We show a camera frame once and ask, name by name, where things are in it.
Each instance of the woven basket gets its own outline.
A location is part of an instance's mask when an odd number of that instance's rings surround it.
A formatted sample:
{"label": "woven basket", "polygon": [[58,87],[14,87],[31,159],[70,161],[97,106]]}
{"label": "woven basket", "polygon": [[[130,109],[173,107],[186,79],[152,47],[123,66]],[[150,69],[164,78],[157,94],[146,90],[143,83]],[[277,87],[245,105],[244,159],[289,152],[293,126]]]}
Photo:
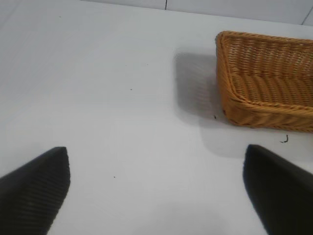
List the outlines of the woven basket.
{"label": "woven basket", "polygon": [[224,31],[217,78],[236,125],[313,132],[313,41]]}

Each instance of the white wall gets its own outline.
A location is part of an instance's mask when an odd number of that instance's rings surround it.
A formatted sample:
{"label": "white wall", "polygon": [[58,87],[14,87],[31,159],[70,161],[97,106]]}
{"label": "white wall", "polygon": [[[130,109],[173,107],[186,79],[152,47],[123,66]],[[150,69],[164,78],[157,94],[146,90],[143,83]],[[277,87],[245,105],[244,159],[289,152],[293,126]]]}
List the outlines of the white wall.
{"label": "white wall", "polygon": [[311,10],[303,24],[313,26],[313,10]]}
{"label": "white wall", "polygon": [[312,0],[168,0],[167,9],[302,24]]}
{"label": "white wall", "polygon": [[155,9],[164,9],[166,3],[165,0],[86,0],[86,1],[114,3],[127,6],[140,6]]}

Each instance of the basket rim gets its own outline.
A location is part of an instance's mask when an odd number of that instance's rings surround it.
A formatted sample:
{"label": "basket rim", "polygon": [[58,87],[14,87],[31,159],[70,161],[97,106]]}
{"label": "basket rim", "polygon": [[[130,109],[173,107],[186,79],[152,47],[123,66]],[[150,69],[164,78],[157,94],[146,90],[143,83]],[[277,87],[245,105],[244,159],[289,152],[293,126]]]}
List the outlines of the basket rim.
{"label": "basket rim", "polygon": [[269,36],[263,34],[246,33],[246,32],[235,32],[235,31],[222,31],[216,37],[216,44],[218,49],[221,50],[223,61],[226,65],[227,70],[227,82],[229,83],[231,92],[227,89],[227,93],[231,99],[240,102],[245,108],[253,109],[255,111],[261,111],[264,113],[279,113],[279,114],[295,114],[297,116],[310,116],[313,117],[313,107],[298,105],[298,104],[283,104],[283,103],[271,103],[264,101],[251,101],[244,96],[238,94],[232,83],[232,73],[229,70],[228,57],[225,55],[225,50],[223,49],[224,43],[223,39],[227,37],[233,38],[248,38],[254,40],[266,40],[271,42],[280,43],[293,43],[293,44],[310,44],[313,47],[313,40],[310,39],[297,39],[297,38],[286,38],[278,36]]}

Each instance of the white table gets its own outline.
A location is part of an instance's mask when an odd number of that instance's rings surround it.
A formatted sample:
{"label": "white table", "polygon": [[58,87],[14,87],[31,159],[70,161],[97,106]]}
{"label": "white table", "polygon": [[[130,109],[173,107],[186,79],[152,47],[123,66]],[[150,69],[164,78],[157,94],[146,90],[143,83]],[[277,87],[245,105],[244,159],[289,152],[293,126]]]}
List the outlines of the white table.
{"label": "white table", "polygon": [[0,175],[67,147],[71,186],[50,235],[266,234],[242,180],[246,147],[313,172],[313,138],[224,119],[222,30],[313,39],[309,26],[20,3],[0,29]]}

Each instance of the brown wicker basket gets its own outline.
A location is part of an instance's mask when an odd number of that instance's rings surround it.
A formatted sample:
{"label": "brown wicker basket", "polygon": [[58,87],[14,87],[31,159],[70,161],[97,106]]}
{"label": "brown wicker basket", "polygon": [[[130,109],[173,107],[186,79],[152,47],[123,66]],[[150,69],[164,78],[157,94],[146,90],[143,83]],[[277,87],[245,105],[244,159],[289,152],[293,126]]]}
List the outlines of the brown wicker basket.
{"label": "brown wicker basket", "polygon": [[313,41],[224,31],[217,78],[236,125],[313,132]]}

